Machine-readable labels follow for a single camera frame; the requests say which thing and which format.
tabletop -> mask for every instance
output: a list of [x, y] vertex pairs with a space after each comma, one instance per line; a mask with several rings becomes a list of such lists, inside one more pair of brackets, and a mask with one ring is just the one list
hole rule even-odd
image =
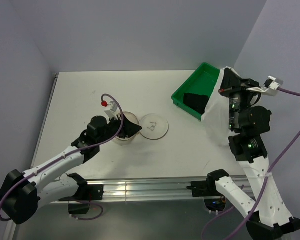
[[168, 133], [159, 140], [139, 134], [128, 145], [104, 144], [94, 158], [69, 173], [102, 180], [204, 177], [218, 169], [244, 175], [230, 148], [211, 142], [203, 123], [173, 104], [172, 94], [193, 72], [60, 72], [32, 166], [70, 146], [92, 117], [106, 117], [101, 95], [107, 93], [139, 120], [147, 114], [165, 118]]

purple cable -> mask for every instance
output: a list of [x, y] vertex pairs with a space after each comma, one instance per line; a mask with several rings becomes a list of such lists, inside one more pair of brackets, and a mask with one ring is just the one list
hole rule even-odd
[[201, 232], [201, 239], [204, 240], [204, 233], [207, 230], [207, 228], [209, 227], [210, 224], [212, 224], [215, 220], [217, 220], [218, 218], [221, 218], [222, 216], [230, 213], [233, 209], [235, 209], [235, 206], [230, 207], [228, 210], [226, 211], [222, 211], [220, 214], [218, 214], [216, 217], [214, 217], [213, 219], [211, 219], [202, 229]]
[[[285, 90], [285, 89], [283, 89], [281, 87], [279, 87], [277, 90], [280, 91], [280, 92], [286, 93], [286, 94], [291, 94], [291, 95], [295, 95], [295, 96], [300, 97], [300, 93], [297, 93], [297, 92], [294, 92], [294, 91]], [[296, 140], [299, 137], [300, 137], [300, 131], [295, 135], [295, 137], [288, 144], [288, 146], [286, 146], [286, 148], [282, 151], [282, 153], [271, 164], [271, 166], [269, 167], [267, 173], [271, 173], [271, 171], [274, 169], [274, 167], [277, 165], [277, 163], [281, 160], [281, 158], [286, 154], [286, 152], [291, 148], [291, 146], [296, 142]], [[252, 217], [252, 215], [254, 214], [255, 210], [257, 209], [257, 207], [258, 207], [258, 205], [259, 205], [259, 203], [261, 201], [262, 196], [265, 193], [266, 186], [267, 186], [267, 183], [268, 183], [268, 178], [269, 178], [268, 176], [266, 176], [264, 178], [264, 182], [263, 182], [260, 194], [259, 194], [259, 196], [258, 196], [258, 198], [257, 198], [257, 200], [256, 200], [256, 202], [255, 202], [255, 204], [253, 206], [253, 208], [251, 209], [250, 213], [248, 214], [248, 216], [246, 216], [246, 218], [239, 224], [239, 226], [229, 236], [227, 236], [224, 240], [229, 240], [234, 235], [236, 235], [239, 232], [239, 230], [246, 224], [246, 222]]]
[[78, 202], [78, 203], [81, 203], [81, 204], [89, 204], [89, 205], [95, 205], [97, 207], [99, 207], [101, 209], [101, 212], [97, 215], [97, 216], [94, 216], [94, 217], [91, 217], [91, 218], [81, 218], [81, 217], [77, 217], [77, 216], [74, 216], [72, 215], [71, 217], [76, 219], [76, 220], [80, 220], [80, 221], [91, 221], [91, 220], [95, 220], [97, 218], [100, 218], [101, 215], [104, 213], [104, 208], [96, 203], [96, 202], [93, 202], [93, 201], [81, 201], [81, 200], [72, 200], [74, 202]]
[[[37, 171], [38, 174], [41, 173], [41, 172], [43, 172], [44, 170], [50, 168], [52, 165], [58, 163], [59, 161], [65, 159], [65, 158], [67, 158], [67, 157], [69, 157], [69, 156], [72, 155], [72, 154], [75, 154], [75, 153], [80, 152], [80, 151], [84, 151], [84, 150], [87, 150], [87, 149], [92, 149], [92, 148], [98, 147], [98, 146], [100, 146], [100, 145], [106, 144], [106, 143], [110, 142], [112, 139], [114, 139], [116, 136], [118, 136], [118, 134], [120, 133], [120, 131], [122, 130], [122, 128], [123, 128], [123, 126], [124, 126], [124, 117], [122, 117], [123, 114], [124, 114], [124, 111], [122, 110], [120, 104], [117, 102], [117, 100], [116, 100], [113, 96], [111, 96], [111, 95], [105, 93], [105, 94], [103, 94], [103, 95], [101, 96], [101, 101], [104, 100], [104, 97], [109, 97], [109, 98], [111, 98], [111, 99], [115, 102], [115, 104], [117, 104], [117, 106], [118, 106], [118, 108], [119, 108], [119, 110], [120, 110], [120, 113], [121, 113], [121, 124], [120, 124], [120, 127], [119, 127], [118, 131], [115, 133], [115, 135], [113, 135], [111, 138], [109, 138], [109, 139], [106, 140], [106, 141], [103, 141], [103, 142], [100, 142], [100, 143], [97, 143], [97, 144], [94, 144], [94, 145], [91, 145], [91, 146], [85, 146], [85, 147], [82, 147], [82, 148], [78, 148], [78, 149], [75, 149], [75, 150], [73, 150], [73, 151], [71, 151], [71, 152], [68, 152], [65, 156], [60, 156], [60, 157], [58, 157], [56, 160], [54, 160], [54, 161], [50, 162], [49, 164], [47, 164], [46, 166], [40, 168], [40, 169]], [[3, 207], [4, 202], [7, 200], [8, 196], [9, 196], [9, 195], [10, 195], [10, 194], [11, 194], [11, 193], [12, 193], [12, 192], [13, 192], [20, 184], [24, 183], [25, 181], [27, 181], [27, 180], [30, 179], [30, 178], [33, 178], [34, 176], [36, 176], [36, 174], [35, 174], [35, 173], [32, 173], [32, 174], [30, 174], [29, 176], [25, 177], [24, 179], [22, 179], [21, 181], [19, 181], [18, 183], [16, 183], [12, 188], [10, 188], [10, 190], [3, 196], [3, 198], [2, 198], [1, 201], [0, 201], [0, 221], [2, 221], [2, 222], [8, 222], [8, 221], [11, 220], [11, 218], [3, 218], [3, 217], [1, 216], [1, 209], [2, 209], [2, 207]]]

